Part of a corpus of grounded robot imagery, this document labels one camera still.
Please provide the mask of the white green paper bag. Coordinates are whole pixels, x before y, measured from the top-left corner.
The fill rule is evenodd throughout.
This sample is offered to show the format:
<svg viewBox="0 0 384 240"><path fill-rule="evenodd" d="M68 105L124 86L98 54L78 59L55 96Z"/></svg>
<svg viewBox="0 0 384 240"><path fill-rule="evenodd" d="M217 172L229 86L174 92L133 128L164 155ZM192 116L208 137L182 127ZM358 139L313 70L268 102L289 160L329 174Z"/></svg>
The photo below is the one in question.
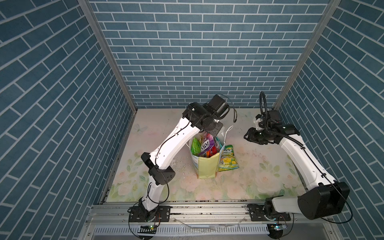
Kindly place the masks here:
<svg viewBox="0 0 384 240"><path fill-rule="evenodd" d="M221 155L222 155L222 152L226 146L225 143L226 143L227 133L232 128L233 128L233 126L230 126L228 129L224 128L224 130L221 130L219 132L218 136L216 136L220 139L223 147L221 148L221 151L219 153L215 154L214 156L212 156L210 158L203 158L203 157L199 157L199 156L194 156L191 153L191 143L192 143L193 138L198 138L198 139L200 139L200 142L201 142L201 137L207 132L198 133L189 141L189 143L187 143L187 146L190 149L192 161L193 161L198 179L210 179L210 178L216 177L217 172L218 172L219 162L221 159Z"/></svg>

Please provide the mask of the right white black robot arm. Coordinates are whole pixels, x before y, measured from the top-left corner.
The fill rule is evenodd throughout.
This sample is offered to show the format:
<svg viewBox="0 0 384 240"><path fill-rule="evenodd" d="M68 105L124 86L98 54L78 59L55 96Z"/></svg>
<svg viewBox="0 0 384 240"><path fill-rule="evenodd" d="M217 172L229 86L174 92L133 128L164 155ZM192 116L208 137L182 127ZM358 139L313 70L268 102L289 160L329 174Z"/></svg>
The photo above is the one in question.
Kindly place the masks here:
<svg viewBox="0 0 384 240"><path fill-rule="evenodd" d="M316 159L305 145L299 130L292 124L283 124L275 110L262 110L256 116L255 127L249 128L245 140L259 145L277 144L291 158L302 177L307 191L298 197L267 198L264 206L266 218L278 214L301 214L309 220L337 215L348 207L350 188L337 181Z"/></svg>

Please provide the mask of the green yellow lemon candy bag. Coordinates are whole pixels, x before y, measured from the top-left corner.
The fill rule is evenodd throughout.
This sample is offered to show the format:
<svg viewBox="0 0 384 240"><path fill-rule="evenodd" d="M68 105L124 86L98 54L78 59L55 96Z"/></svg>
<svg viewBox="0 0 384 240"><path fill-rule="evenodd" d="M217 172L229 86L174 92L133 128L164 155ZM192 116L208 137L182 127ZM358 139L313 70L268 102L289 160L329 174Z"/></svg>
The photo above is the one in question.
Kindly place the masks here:
<svg viewBox="0 0 384 240"><path fill-rule="evenodd" d="M239 168L239 165L235 157L233 145L226 145L221 155L218 171L224 172L224 171L235 170L238 168Z"/></svg>

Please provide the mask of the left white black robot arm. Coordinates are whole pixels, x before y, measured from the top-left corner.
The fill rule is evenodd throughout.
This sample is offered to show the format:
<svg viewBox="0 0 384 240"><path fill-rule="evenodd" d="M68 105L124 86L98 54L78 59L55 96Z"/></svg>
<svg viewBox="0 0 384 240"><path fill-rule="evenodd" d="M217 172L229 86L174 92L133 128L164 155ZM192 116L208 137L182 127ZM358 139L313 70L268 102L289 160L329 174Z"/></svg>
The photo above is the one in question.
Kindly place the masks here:
<svg viewBox="0 0 384 240"><path fill-rule="evenodd" d="M217 136L223 127L220 122L229 113L231 107L220 95L203 104L191 103L184 110L179 123L166 140L151 153L143 153L141 159L149 168L147 193L139 200L139 207L145 213L154 212L160 201L164 185L167 185L175 172L170 167L175 155L182 147L200 132Z"/></svg>

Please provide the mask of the purple Fox's candy bag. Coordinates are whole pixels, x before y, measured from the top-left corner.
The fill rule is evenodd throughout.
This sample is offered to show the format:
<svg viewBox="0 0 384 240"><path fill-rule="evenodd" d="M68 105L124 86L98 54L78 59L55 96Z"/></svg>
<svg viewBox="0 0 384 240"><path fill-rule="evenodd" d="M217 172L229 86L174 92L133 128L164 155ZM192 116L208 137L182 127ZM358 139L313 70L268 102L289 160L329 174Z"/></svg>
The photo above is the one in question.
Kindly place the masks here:
<svg viewBox="0 0 384 240"><path fill-rule="evenodd" d="M217 153L218 151L214 137L209 133L205 133L201 137L201 152L198 154L198 156L203 158L210 158Z"/></svg>

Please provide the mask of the teal Fox's candy bag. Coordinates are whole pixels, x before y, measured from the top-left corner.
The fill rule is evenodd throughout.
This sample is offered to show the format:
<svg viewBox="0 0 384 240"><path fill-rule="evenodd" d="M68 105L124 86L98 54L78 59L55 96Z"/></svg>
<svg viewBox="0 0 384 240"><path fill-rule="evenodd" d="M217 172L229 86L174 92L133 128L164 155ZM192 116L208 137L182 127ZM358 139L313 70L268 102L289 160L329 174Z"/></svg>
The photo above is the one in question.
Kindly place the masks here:
<svg viewBox="0 0 384 240"><path fill-rule="evenodd" d="M218 137L214 137L214 142L215 142L215 148L217 150L217 153L219 153L223 145Z"/></svg>

